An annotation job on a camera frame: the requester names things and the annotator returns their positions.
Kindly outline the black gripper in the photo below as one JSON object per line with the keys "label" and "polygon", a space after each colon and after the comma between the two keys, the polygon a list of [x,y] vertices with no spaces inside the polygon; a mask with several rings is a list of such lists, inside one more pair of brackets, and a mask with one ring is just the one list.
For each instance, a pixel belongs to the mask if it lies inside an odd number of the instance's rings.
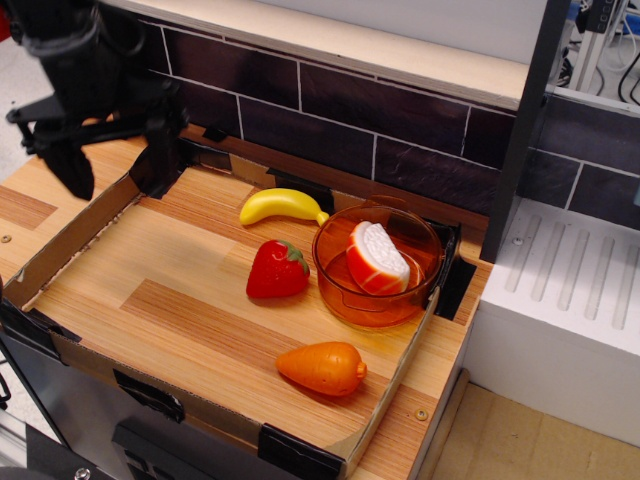
{"label": "black gripper", "polygon": [[89,201],[95,178],[79,147],[144,135],[147,146],[130,177],[146,196],[162,198],[184,170],[178,133],[187,114],[177,84],[138,70],[125,51],[99,34],[25,36],[22,45],[53,88],[50,96],[7,114],[22,132],[26,150],[40,155],[70,193]]}

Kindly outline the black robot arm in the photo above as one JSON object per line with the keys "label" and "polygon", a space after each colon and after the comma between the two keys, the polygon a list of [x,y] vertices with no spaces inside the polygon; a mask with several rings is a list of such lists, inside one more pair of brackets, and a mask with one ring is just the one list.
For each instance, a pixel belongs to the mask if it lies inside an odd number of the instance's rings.
{"label": "black robot arm", "polygon": [[100,1],[4,1],[10,32],[36,58],[52,94],[13,109],[9,123],[76,197],[89,200],[94,174],[86,145],[142,136],[130,175],[160,198],[186,166],[178,137],[187,126],[176,82],[140,63],[146,32],[130,13]]}

